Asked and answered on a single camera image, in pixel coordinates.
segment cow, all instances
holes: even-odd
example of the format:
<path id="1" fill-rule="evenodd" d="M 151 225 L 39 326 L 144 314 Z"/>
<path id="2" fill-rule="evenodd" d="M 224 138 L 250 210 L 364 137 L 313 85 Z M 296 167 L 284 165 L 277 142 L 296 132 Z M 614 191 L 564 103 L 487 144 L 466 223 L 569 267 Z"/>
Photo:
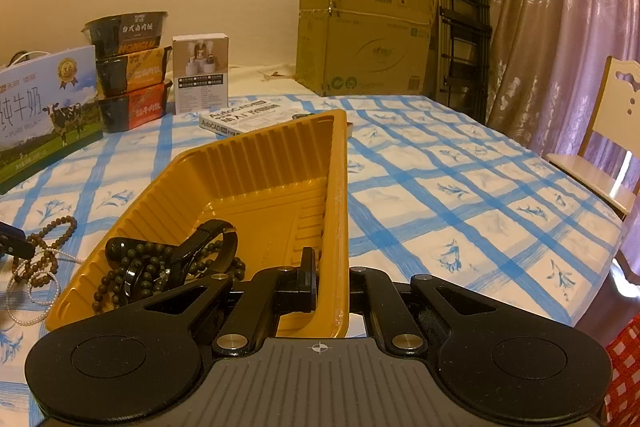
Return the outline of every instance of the cow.
<path id="1" fill-rule="evenodd" d="M 72 131 L 75 128 L 78 131 L 78 139 L 80 138 L 80 132 L 82 131 L 81 105 L 75 103 L 74 105 L 60 108 L 58 108 L 58 105 L 58 102 L 52 103 L 42 110 L 49 115 L 53 129 L 60 134 L 62 146 L 65 146 L 67 131 Z"/>

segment pink satin curtain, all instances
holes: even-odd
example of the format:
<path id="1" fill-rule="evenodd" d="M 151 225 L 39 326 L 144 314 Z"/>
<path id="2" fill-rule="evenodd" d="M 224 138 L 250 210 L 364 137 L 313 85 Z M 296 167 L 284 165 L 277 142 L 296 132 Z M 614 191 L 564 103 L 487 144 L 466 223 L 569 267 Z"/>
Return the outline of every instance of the pink satin curtain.
<path id="1" fill-rule="evenodd" d="M 540 155 L 577 153 L 607 55 L 640 61 L 639 0 L 492 0 L 491 10 L 488 125 Z M 616 176 L 625 153 L 594 136 L 585 158 Z M 639 174 L 634 158 L 625 185 Z M 640 202 L 625 224 L 622 250 L 640 273 Z"/>

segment white chair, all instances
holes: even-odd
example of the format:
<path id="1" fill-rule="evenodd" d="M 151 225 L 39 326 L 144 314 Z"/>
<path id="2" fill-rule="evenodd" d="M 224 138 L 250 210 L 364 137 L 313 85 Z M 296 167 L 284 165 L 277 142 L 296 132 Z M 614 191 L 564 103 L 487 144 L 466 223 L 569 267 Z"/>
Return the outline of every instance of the white chair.
<path id="1" fill-rule="evenodd" d="M 548 154 L 552 163 L 609 204 L 624 219 L 640 188 L 633 192 L 583 158 L 591 134 L 597 132 L 640 157 L 640 64 L 607 57 L 596 105 L 577 155 Z"/>

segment tablecloth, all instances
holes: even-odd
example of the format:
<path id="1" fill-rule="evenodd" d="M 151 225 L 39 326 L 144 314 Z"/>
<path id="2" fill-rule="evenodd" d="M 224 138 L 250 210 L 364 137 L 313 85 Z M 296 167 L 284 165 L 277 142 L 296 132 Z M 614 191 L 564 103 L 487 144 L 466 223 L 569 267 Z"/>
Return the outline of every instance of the tablecloth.
<path id="1" fill-rule="evenodd" d="M 568 325 L 602 284 L 620 220 L 511 139 L 420 96 L 265 98 L 309 112 L 343 108 L 354 123 L 347 165 L 351 266 L 377 267 L 396 281 L 431 273 Z M 216 139 L 198 127 L 196 114 L 107 135 L 2 196 L 0 220 L 30 233 L 73 214 L 78 229 L 65 251 L 84 259 L 172 158 Z M 9 265 L 0 268 L 1 290 Z M 76 267 L 60 261 L 62 285 Z M 5 297 L 0 291 L 2 309 Z M 9 301 L 23 319 L 41 311 L 24 294 Z M 23 367 L 44 333 L 42 324 L 12 325 L 0 312 L 0 426 L 41 419 Z"/>

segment chair seat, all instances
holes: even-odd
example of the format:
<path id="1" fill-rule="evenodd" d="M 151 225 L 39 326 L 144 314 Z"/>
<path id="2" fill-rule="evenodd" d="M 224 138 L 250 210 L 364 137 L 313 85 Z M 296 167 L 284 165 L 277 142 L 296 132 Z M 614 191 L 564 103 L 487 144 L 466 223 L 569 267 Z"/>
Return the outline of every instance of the chair seat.
<path id="1" fill-rule="evenodd" d="M 602 172 L 582 156 L 548 154 L 546 160 L 591 189 L 623 215 L 628 216 L 631 212 L 636 195 L 628 188 L 616 185 L 615 178 Z"/>

